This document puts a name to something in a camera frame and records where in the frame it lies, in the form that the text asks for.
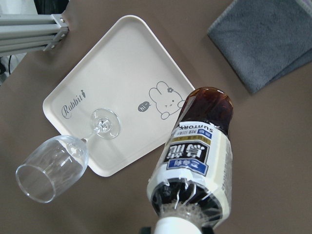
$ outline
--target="gray towel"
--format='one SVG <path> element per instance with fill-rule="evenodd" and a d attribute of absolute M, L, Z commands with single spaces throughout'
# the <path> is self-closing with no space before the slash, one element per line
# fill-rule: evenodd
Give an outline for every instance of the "gray towel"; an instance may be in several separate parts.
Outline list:
<path fill-rule="evenodd" d="M 208 36 L 255 93 L 312 61 L 312 0 L 235 0 Z"/>

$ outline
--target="wine glass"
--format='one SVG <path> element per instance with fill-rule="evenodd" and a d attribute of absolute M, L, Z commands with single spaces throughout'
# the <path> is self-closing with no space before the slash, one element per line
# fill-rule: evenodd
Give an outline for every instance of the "wine glass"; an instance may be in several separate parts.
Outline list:
<path fill-rule="evenodd" d="M 16 169 L 21 190 L 31 199 L 48 203 L 77 182 L 88 166 L 87 142 L 93 136 L 110 140 L 119 135 L 120 120 L 109 109 L 97 109 L 90 118 L 92 132 L 79 139 L 55 136 L 42 143 Z"/>

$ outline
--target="cartoon bunny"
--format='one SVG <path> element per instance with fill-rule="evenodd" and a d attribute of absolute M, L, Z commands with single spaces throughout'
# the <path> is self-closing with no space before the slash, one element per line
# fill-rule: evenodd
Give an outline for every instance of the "cartoon bunny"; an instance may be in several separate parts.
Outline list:
<path fill-rule="evenodd" d="M 149 95 L 156 103 L 161 119 L 167 119 L 183 106 L 184 100 L 181 95 L 163 81 L 158 82 L 156 88 L 151 88 Z"/>

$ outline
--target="bottle cap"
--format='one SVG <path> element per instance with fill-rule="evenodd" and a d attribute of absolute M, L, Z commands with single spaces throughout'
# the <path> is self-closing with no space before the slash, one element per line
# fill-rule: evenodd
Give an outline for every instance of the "bottle cap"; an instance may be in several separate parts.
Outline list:
<path fill-rule="evenodd" d="M 201 234 L 200 229 L 193 223 L 179 217 L 161 218 L 154 234 Z"/>

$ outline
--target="square tray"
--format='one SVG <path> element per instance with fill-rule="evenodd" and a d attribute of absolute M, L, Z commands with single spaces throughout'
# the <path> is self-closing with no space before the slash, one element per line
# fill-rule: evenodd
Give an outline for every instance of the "square tray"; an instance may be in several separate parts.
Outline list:
<path fill-rule="evenodd" d="M 43 111 L 62 135 L 83 138 L 94 110 L 113 110 L 119 136 L 87 143 L 89 167 L 111 176 L 168 139 L 192 90 L 147 24 L 124 16 L 44 100 Z"/>

